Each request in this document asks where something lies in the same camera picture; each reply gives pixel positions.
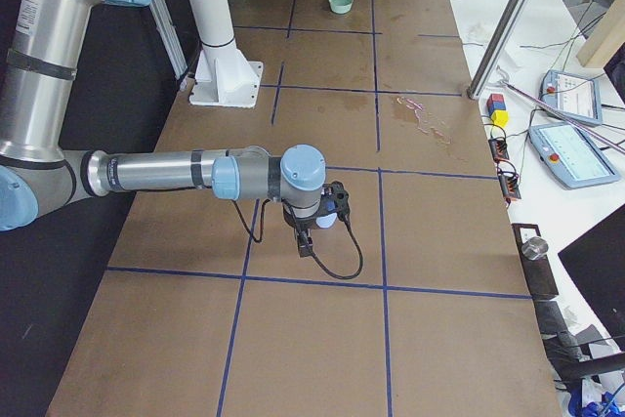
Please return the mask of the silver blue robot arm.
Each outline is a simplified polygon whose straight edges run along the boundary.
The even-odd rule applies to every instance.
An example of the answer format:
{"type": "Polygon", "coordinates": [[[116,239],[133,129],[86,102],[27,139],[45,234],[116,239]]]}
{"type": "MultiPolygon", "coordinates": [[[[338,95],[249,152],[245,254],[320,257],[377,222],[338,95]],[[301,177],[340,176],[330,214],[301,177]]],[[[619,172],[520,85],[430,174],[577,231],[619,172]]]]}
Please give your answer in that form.
{"type": "Polygon", "coordinates": [[[273,156],[249,146],[183,152],[108,154],[59,145],[89,17],[99,4],[151,7],[163,0],[21,0],[1,93],[1,227],[16,229],[65,205],[112,192],[211,189],[230,201],[278,202],[301,256],[312,229],[350,218],[349,196],[326,179],[309,145],[273,156]]]}

